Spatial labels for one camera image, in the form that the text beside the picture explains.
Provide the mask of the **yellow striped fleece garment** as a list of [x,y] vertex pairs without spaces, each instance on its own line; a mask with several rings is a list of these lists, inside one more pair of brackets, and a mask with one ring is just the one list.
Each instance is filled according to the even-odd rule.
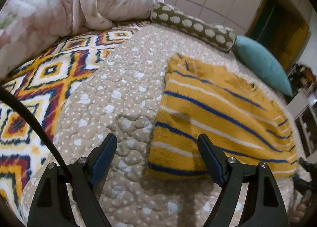
[[165,74],[146,173],[166,180],[206,176],[200,134],[244,164],[266,162],[276,178],[296,171],[292,127],[275,101],[223,66],[175,54]]

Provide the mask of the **pink floral duvet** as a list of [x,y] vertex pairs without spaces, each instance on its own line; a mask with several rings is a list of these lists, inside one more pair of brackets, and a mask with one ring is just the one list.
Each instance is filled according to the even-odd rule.
[[163,0],[7,0],[1,8],[1,78],[58,39],[146,19]]

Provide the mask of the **beige polka dot quilt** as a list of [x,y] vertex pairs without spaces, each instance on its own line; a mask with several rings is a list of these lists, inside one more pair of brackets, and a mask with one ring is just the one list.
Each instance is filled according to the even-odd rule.
[[109,174],[94,189],[113,226],[202,226],[220,193],[209,176],[168,181],[145,173],[165,71],[176,53],[226,67],[254,83],[291,117],[285,102],[233,53],[157,24],[144,27],[67,99],[53,141],[63,159],[73,163],[107,134],[116,135]]

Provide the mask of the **colourful geometric pattern blanket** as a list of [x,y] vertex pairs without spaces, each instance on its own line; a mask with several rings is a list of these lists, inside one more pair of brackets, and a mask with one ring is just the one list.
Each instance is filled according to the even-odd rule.
[[[3,88],[22,102],[53,138],[59,114],[71,93],[111,51],[147,25],[147,21],[119,22],[108,30],[63,38],[9,73]],[[1,197],[18,218],[22,217],[23,189],[48,154],[22,117],[1,104]]]

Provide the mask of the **teal cushion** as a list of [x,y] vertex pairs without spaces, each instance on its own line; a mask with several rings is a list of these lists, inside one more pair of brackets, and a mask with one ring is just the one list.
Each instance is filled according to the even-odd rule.
[[239,60],[268,86],[284,95],[293,96],[290,81],[282,65],[262,44],[249,37],[238,35],[234,51]]

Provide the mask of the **olive dotted bolster pillow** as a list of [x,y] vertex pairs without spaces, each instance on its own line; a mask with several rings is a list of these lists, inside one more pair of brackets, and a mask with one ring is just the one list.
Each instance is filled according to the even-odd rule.
[[156,3],[150,13],[150,19],[156,24],[170,27],[202,40],[223,52],[229,52],[236,41],[236,33],[233,29],[222,25],[207,24],[170,4]]

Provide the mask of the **white shelving unit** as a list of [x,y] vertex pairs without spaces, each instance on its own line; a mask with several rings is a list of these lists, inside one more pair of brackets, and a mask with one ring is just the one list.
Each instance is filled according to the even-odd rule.
[[287,109],[295,119],[305,156],[313,159],[316,154],[316,90],[313,91],[312,86],[308,90],[299,88]]

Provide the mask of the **dark wooden door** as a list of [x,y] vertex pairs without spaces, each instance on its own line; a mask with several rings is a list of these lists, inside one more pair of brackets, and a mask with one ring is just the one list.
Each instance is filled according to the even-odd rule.
[[309,25],[277,0],[262,0],[245,34],[268,49],[288,70],[304,45]]

